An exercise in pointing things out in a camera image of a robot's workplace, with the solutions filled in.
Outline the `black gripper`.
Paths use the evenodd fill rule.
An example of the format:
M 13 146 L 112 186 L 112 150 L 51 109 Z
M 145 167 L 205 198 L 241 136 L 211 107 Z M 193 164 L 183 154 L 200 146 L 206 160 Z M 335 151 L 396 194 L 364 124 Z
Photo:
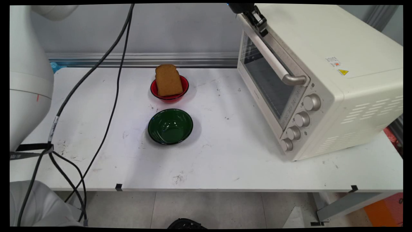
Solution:
M 227 3 L 227 5 L 235 14 L 243 13 L 261 37 L 265 37 L 268 34 L 266 29 L 267 20 L 254 3 Z

